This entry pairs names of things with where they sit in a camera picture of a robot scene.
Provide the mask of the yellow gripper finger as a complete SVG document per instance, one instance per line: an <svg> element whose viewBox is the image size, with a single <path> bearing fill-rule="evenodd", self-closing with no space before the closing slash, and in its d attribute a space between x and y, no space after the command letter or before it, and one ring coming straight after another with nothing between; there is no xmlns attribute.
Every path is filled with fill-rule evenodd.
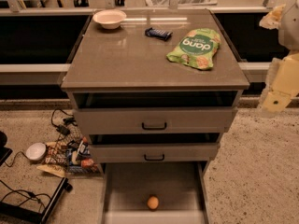
<svg viewBox="0 0 299 224"><path fill-rule="evenodd" d="M267 91L261 97L261 110L267 113L279 113L291 102L289 94L280 91Z"/></svg>
<svg viewBox="0 0 299 224"><path fill-rule="evenodd" d="M277 29L279 27L282 12L285 8L285 4L274 7L270 12L268 12L259 22L259 25L265 29Z"/></svg>

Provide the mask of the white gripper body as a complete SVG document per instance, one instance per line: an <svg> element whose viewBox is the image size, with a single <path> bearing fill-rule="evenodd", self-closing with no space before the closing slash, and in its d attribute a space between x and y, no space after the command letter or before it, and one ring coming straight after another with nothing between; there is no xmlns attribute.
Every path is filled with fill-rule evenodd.
<svg viewBox="0 0 299 224"><path fill-rule="evenodd" d="M273 91L291 98L299 93L299 53L290 54L278 63L278 72L271 87Z"/></svg>

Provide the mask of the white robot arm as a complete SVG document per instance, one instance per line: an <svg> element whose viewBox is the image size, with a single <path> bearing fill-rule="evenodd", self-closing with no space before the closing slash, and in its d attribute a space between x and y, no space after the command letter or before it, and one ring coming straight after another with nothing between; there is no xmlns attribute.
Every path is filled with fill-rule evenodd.
<svg viewBox="0 0 299 224"><path fill-rule="evenodd" d="M278 43L289 51L284 58L274 58L270 63L259 100L261 112L273 117L299 94L299 0L275 7L259 25L277 29Z"/></svg>

